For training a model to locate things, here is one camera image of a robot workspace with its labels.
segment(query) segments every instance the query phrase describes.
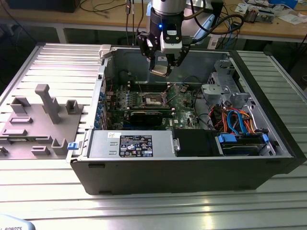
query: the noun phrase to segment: wire bundle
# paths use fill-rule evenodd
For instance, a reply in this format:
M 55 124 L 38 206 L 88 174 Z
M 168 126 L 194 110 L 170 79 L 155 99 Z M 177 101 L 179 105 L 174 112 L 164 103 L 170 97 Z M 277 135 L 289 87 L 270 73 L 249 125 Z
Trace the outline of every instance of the wire bundle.
M 214 108 L 209 112 L 209 116 L 211 116 Z M 221 113 L 222 119 L 214 126 L 215 129 L 218 129 L 220 124 L 223 124 L 219 129 L 220 132 L 227 133 L 228 130 L 231 130 L 231 134 L 239 135 L 239 132 L 235 129 L 235 125 L 231 124 L 231 117 L 236 117 L 236 122 L 239 123 L 240 129 L 243 134 L 255 134 L 253 128 L 252 117 L 248 115 L 245 111 L 238 110 L 232 107 L 227 107 L 222 109 Z

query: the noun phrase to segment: paper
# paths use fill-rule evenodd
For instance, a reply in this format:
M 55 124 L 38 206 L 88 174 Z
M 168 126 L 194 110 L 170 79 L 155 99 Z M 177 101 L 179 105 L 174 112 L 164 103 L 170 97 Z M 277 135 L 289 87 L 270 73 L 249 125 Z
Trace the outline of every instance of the paper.
M 259 4 L 262 6 L 272 6 L 272 4 L 269 4 L 269 2 L 267 2 L 266 0 L 248 0 L 248 4 Z
M 292 9 L 286 9 L 286 10 L 283 10 L 281 12 L 277 12 L 277 13 L 274 13 L 274 14 L 277 17 L 282 17 L 282 16 L 290 14 L 291 11 L 293 11 L 293 10 Z
M 307 1 L 306 0 L 298 0 L 298 3 L 301 3 L 303 5 L 307 5 Z
M 248 10 L 248 4 L 239 3 L 238 6 L 235 9 L 235 12 L 237 13 L 245 13 Z
M 304 23 L 305 20 L 303 18 L 297 17 L 293 14 L 288 14 L 282 17 L 279 17 L 280 19 L 284 20 L 285 22 L 291 23 L 293 25 L 297 25 L 300 23 Z

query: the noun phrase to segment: table leg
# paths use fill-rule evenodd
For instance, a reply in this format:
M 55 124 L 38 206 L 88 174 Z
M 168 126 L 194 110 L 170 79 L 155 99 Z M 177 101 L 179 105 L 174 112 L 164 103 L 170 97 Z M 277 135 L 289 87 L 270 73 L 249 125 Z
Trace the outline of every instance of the table leg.
M 208 49 L 215 49 L 220 37 L 221 37 L 220 35 L 211 34 L 209 44 L 208 44 Z
M 56 27 L 60 43 L 68 43 L 63 27 Z

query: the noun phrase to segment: sticker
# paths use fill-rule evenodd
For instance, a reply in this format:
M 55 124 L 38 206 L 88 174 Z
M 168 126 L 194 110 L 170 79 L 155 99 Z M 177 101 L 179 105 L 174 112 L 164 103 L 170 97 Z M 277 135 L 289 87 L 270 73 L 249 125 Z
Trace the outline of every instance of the sticker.
M 120 136 L 120 157 L 153 157 L 151 135 Z
M 120 138 L 121 133 L 107 133 L 107 138 Z
M 27 141 L 26 139 L 10 139 L 10 141 Z
M 158 57 L 158 61 L 167 61 L 167 58 L 166 58 L 166 57 L 161 56 L 161 57 Z

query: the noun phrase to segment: motherboard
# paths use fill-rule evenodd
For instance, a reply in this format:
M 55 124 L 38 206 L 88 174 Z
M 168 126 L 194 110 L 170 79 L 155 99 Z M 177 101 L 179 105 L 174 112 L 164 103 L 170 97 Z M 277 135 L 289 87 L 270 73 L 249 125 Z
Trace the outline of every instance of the motherboard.
M 106 93 L 109 130 L 198 129 L 188 85 L 120 85 Z

